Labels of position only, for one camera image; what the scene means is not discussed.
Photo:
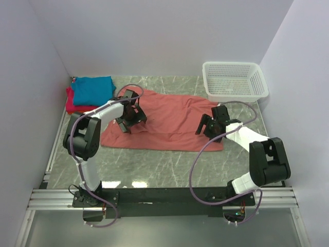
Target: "towel stack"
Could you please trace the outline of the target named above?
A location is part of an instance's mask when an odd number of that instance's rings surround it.
[[[75,77],[71,86],[66,89],[66,112],[87,112],[100,107],[113,98],[111,76],[107,77]]]

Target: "marble tabletop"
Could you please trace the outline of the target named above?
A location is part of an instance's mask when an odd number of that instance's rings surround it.
[[[187,94],[207,97],[203,78],[198,76],[165,77],[112,77],[119,89],[128,83],[162,94]],[[248,125],[252,130],[267,135],[258,104],[251,104],[258,113],[258,119]],[[247,121],[253,117],[246,106],[227,104],[231,119]],[[70,184],[79,184],[75,163],[62,141],[69,121],[65,115],[57,151],[53,159],[48,189],[64,189]],[[193,186],[226,186],[227,182],[240,177],[249,170],[249,154],[238,144],[223,138],[224,150],[204,152],[193,172]],[[186,187],[189,171],[197,153],[179,151],[155,151],[114,149],[100,147],[97,153],[98,174],[104,187]]]

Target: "folded red towel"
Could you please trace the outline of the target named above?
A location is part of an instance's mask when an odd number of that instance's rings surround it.
[[[128,87],[141,93],[137,87]],[[123,133],[115,120],[101,135],[101,145],[112,148],[200,151],[209,141],[203,134],[195,135],[202,114],[211,115],[217,103],[191,95],[163,95],[144,90],[140,106],[148,117],[147,122]],[[223,143],[212,143],[205,151],[219,151]]]
[[[68,114],[73,112],[88,112],[97,108],[91,105],[73,105],[74,91],[71,87],[68,87],[66,89],[66,95],[67,95],[67,102],[65,104],[65,108]]]

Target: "gray marble surface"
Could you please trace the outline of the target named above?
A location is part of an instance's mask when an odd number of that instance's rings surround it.
[[[207,98],[202,77],[113,77],[119,89],[128,83],[162,94],[199,95]],[[248,126],[266,135],[265,126],[257,103],[258,119]],[[253,117],[246,106],[232,103],[227,105],[231,118],[246,121]],[[62,141],[69,121],[66,115],[52,164],[48,189],[64,189],[70,184],[79,184],[75,163]],[[189,171],[196,152],[114,149],[100,147],[97,153],[98,173],[104,187],[186,187]],[[224,150],[204,152],[193,172],[194,186],[226,186],[227,182],[248,172],[249,154],[238,144],[224,139]]]

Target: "folded cloth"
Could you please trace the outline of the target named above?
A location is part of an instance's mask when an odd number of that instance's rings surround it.
[[[70,113],[72,114],[73,112],[88,112],[97,108],[90,105],[80,105],[80,106],[73,105],[74,91],[72,90],[71,87],[68,87],[66,89],[66,95],[67,95],[67,102],[65,104],[65,108],[68,114]]]
[[[141,93],[137,87],[128,87]],[[148,120],[131,127],[131,134],[123,133],[111,121],[101,134],[101,145],[112,148],[152,149],[172,151],[200,151],[209,141],[195,131],[204,113],[211,115],[217,103],[190,95],[163,95],[144,90],[140,106]],[[205,151],[223,150],[223,143],[212,143]]]
[[[113,97],[116,87],[111,76],[107,77],[76,77],[71,83],[74,91],[73,105],[95,105],[100,107]]]

